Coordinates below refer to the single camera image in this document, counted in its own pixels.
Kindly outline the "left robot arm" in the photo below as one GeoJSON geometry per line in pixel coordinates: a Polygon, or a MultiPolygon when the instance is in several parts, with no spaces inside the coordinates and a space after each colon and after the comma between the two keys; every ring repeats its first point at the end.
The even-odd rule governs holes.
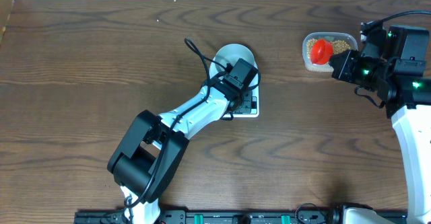
{"type": "Polygon", "coordinates": [[[172,181],[190,139],[234,113],[256,89],[256,63],[239,58],[228,71],[209,76],[199,93],[159,115],[139,113],[108,161],[107,169],[125,195],[126,223],[155,223],[158,199],[172,181]]]}

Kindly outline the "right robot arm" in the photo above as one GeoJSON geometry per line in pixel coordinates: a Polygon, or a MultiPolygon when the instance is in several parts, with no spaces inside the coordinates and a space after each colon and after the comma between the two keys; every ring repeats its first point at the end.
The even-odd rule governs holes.
{"type": "Polygon", "coordinates": [[[368,33],[361,51],[329,59],[332,77],[375,91],[396,132],[407,183],[406,223],[430,222],[430,79],[424,77],[430,33],[391,26],[368,33]]]}

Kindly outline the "red plastic measuring scoop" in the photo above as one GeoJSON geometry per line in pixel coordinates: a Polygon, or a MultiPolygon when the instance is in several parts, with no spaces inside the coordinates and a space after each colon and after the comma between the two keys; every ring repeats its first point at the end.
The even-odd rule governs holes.
{"type": "Polygon", "coordinates": [[[324,65],[329,62],[332,55],[333,45],[325,39],[319,39],[311,49],[310,61],[315,65],[324,65]]]}

